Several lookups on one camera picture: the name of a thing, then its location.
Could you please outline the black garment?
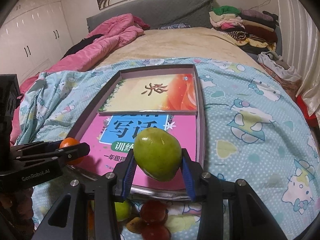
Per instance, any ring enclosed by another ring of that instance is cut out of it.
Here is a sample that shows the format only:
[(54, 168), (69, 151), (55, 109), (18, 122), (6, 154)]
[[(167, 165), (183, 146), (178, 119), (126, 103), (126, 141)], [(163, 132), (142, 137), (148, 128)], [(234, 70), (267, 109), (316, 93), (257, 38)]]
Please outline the black garment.
[(73, 55), (75, 53), (77, 53), (78, 51), (84, 49), (86, 46), (89, 46), (90, 44), (92, 44), (96, 39), (102, 37), (103, 34), (97, 34), (97, 35), (93, 35), (89, 38), (84, 38), (82, 39), (79, 43), (77, 43), (76, 45), (72, 46), (66, 53), (65, 55), (62, 57), (65, 58), (69, 55)]

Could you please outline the floral bag with cloth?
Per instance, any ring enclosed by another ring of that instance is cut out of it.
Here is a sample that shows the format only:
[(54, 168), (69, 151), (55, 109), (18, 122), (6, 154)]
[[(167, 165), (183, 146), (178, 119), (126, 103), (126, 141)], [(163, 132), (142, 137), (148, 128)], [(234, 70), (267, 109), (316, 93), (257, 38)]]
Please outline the floral bag with cloth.
[(258, 54), (257, 62), (272, 76), (296, 102), (296, 95), (302, 84), (302, 77), (294, 66), (289, 66), (283, 57), (275, 51), (261, 52)]

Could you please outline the pink workbook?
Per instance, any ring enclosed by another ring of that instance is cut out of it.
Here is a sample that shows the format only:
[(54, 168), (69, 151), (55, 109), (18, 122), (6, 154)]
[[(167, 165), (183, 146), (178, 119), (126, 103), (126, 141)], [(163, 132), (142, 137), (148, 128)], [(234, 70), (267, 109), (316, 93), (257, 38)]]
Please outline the pink workbook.
[(106, 174), (135, 153), (133, 185), (156, 190), (182, 190), (178, 148), (196, 159), (196, 118), (193, 115), (97, 114), (80, 139), (90, 152), (76, 166), (90, 174)]

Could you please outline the red plastic bag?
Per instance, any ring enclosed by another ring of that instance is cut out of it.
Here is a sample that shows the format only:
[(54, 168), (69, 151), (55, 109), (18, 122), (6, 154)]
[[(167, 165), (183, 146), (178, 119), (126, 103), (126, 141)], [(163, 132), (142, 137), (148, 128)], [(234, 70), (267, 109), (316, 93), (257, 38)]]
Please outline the red plastic bag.
[(307, 124), (311, 127), (318, 127), (318, 120), (315, 113), (313, 113), (312, 115), (308, 114), (307, 105), (304, 103), (301, 95), (297, 96), (296, 104), (302, 111)]

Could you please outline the blue cartoon print sheet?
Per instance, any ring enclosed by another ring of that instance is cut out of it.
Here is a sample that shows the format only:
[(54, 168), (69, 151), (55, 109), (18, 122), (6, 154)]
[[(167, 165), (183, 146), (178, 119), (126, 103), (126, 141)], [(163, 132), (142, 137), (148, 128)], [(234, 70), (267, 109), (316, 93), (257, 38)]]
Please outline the blue cartoon print sheet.
[(287, 239), (298, 237), (319, 214), (319, 155), (303, 113), (259, 70), (204, 58), (127, 60), (79, 72), (78, 85), (54, 108), (32, 141), (56, 141), (117, 71), (194, 64), (204, 100), (204, 166), (225, 181), (243, 178), (258, 194)]

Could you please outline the beige blanket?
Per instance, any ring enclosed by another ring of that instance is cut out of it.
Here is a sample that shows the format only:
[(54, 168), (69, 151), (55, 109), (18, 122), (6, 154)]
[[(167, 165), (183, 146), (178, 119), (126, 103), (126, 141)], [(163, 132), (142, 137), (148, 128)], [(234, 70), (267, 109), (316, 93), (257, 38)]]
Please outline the beige blanket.
[(147, 30), (133, 42), (112, 52), (97, 67), (130, 59), (202, 57), (264, 69), (231, 41), (226, 34), (203, 27)]

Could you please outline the orange cream book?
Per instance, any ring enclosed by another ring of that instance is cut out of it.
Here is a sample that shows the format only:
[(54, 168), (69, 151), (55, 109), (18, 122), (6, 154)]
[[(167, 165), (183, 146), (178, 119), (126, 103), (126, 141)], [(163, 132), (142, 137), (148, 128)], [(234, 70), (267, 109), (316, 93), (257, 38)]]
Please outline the orange cream book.
[(119, 81), (98, 113), (196, 110), (193, 75), (167, 74)]

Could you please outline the pink quilt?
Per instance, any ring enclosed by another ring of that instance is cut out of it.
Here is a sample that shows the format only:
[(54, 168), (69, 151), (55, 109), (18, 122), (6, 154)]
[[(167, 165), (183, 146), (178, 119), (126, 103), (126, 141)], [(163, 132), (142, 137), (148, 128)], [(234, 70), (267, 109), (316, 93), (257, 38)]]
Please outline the pink quilt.
[(122, 14), (98, 25), (86, 38), (103, 34), (92, 44), (69, 55), (48, 70), (26, 79), (20, 86), (24, 96), (14, 113), (10, 144), (32, 142), (54, 108), (78, 85), (79, 72), (142, 36), (150, 26), (137, 16)]

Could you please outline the red tomato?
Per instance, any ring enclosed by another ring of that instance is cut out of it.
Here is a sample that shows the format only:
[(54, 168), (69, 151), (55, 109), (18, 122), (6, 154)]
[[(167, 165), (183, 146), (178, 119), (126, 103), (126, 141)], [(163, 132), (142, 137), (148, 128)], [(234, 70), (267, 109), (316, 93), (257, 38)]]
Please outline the red tomato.
[(139, 214), (146, 223), (160, 223), (167, 215), (167, 206), (159, 200), (148, 200), (142, 205)]
[(145, 240), (170, 240), (169, 230), (162, 224), (149, 224), (141, 231)]

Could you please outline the pile of folded clothes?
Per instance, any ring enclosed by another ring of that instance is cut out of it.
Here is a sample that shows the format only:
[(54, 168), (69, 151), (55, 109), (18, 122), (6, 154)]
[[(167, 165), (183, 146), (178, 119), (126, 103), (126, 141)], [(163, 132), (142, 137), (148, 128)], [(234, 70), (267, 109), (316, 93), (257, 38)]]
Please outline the pile of folded clothes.
[(224, 5), (209, 12), (213, 29), (225, 35), (244, 52), (258, 55), (276, 51), (278, 16), (267, 11)]

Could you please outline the pear-shaped green fruit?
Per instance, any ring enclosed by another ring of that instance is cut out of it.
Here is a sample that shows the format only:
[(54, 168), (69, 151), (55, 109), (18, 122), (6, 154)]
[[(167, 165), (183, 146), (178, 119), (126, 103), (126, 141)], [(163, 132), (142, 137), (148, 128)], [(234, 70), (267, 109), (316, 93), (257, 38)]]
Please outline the pear-shaped green fruit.
[(149, 127), (139, 132), (133, 145), (137, 165), (149, 177), (171, 181), (182, 163), (182, 148), (168, 132)]

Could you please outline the grey headboard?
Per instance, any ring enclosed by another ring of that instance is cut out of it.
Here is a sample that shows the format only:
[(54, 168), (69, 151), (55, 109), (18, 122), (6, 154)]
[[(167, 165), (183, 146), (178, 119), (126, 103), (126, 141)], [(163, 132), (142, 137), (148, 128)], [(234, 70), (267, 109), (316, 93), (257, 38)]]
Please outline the grey headboard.
[(132, 14), (151, 29), (172, 24), (210, 28), (209, 12), (214, 0), (136, 0), (107, 9), (87, 18), (88, 31), (114, 16)]

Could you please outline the round green fruit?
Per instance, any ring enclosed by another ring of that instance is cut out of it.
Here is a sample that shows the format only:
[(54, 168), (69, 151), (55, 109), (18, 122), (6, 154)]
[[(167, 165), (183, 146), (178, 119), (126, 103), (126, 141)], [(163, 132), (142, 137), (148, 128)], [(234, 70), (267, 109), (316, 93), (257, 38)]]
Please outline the round green fruit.
[(122, 222), (130, 218), (132, 213), (132, 205), (129, 200), (124, 202), (115, 202), (116, 218), (118, 222)]

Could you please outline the blue patterned pillow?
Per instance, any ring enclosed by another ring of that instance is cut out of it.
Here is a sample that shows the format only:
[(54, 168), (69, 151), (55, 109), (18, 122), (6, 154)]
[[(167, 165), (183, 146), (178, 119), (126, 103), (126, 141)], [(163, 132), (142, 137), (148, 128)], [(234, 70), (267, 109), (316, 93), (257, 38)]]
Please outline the blue patterned pillow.
[(191, 28), (190, 25), (185, 23), (176, 23), (176, 24), (170, 24), (170, 25), (164, 25), (159, 28), (159, 30), (168, 30), (168, 29), (186, 29)]

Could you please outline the shallow grey cardboard box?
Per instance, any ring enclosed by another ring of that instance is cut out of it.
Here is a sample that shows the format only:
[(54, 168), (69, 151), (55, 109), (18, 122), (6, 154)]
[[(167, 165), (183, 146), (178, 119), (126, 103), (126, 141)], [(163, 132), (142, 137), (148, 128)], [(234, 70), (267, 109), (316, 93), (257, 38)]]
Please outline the shallow grey cardboard box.
[(204, 163), (206, 129), (201, 81), (194, 64), (119, 70), (69, 132), (90, 146), (73, 169), (91, 180), (125, 160), (136, 136), (154, 127), (175, 137), (191, 160)]

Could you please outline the cream satin curtain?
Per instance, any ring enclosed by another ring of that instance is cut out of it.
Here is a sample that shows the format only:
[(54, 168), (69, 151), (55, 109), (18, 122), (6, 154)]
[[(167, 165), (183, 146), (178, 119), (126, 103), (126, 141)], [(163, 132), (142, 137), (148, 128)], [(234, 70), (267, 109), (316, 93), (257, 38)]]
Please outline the cream satin curtain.
[(319, 30), (299, 0), (278, 0), (283, 58), (302, 77), (296, 95), (319, 122)]

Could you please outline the brown kiwi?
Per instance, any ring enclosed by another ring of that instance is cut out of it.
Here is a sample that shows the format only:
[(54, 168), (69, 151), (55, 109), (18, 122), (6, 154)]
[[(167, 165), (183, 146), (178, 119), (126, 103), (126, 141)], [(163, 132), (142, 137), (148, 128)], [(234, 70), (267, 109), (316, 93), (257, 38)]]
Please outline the brown kiwi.
[(127, 230), (132, 233), (141, 234), (147, 223), (140, 217), (135, 217), (126, 224)]

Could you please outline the white wardrobe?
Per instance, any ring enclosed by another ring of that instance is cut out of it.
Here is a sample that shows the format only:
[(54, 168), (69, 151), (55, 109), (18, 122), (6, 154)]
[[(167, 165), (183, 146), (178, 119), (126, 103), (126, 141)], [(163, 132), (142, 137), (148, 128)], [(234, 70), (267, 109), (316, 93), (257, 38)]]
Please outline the white wardrobe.
[(16, 74), (23, 83), (72, 45), (61, 0), (19, 0), (1, 27), (1, 73)]

